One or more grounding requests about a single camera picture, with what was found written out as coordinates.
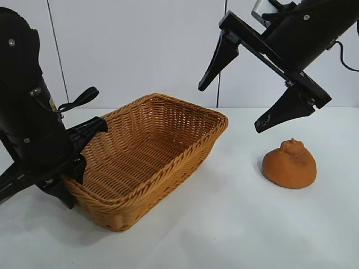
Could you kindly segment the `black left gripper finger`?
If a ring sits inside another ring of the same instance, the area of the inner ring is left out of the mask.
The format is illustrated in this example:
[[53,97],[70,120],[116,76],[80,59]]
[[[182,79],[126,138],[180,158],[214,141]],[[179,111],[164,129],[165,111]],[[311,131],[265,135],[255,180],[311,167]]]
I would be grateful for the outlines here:
[[65,175],[77,183],[83,184],[86,165],[87,162],[85,156],[79,155],[75,160],[70,162],[69,167],[65,171]]
[[73,209],[75,199],[67,190],[60,176],[52,177],[36,184],[44,193],[59,199],[67,208]]

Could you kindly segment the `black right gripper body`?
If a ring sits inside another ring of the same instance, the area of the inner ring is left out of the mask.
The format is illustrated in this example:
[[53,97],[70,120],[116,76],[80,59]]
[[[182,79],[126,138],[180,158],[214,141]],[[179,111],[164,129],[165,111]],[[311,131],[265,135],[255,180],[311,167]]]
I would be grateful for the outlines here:
[[252,16],[265,26],[258,33],[232,11],[219,23],[277,74],[305,92],[310,105],[324,107],[329,94],[304,70],[358,23],[358,1],[257,1]]

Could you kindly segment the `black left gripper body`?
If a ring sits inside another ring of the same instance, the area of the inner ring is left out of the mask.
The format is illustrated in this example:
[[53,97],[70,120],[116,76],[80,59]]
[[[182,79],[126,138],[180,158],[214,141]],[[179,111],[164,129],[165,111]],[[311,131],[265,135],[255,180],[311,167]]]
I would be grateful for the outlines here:
[[91,139],[108,130],[101,117],[69,129],[62,121],[64,112],[92,101],[98,93],[92,86],[75,101],[56,108],[40,80],[32,89],[1,97],[1,142],[13,159],[1,174],[1,202],[44,180],[62,178]]

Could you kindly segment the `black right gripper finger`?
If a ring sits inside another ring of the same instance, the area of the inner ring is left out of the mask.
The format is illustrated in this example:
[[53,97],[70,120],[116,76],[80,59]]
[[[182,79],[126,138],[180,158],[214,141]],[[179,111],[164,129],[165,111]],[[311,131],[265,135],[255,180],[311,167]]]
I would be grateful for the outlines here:
[[289,87],[254,123],[256,132],[261,133],[286,121],[310,116],[314,108],[307,101],[308,98],[301,87]]
[[229,30],[222,30],[210,61],[210,64],[199,82],[198,89],[204,91],[238,55],[239,37]]

